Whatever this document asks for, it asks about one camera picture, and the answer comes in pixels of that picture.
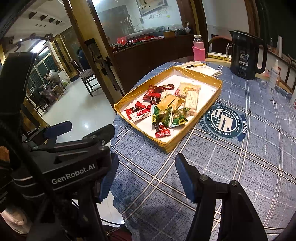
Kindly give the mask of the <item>white gloved left hand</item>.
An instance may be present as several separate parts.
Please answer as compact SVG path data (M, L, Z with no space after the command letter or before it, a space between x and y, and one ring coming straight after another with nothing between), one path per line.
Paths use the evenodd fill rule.
M32 222L27 215L15 206L10 206L1 212L1 217L7 225L20 235L30 232Z

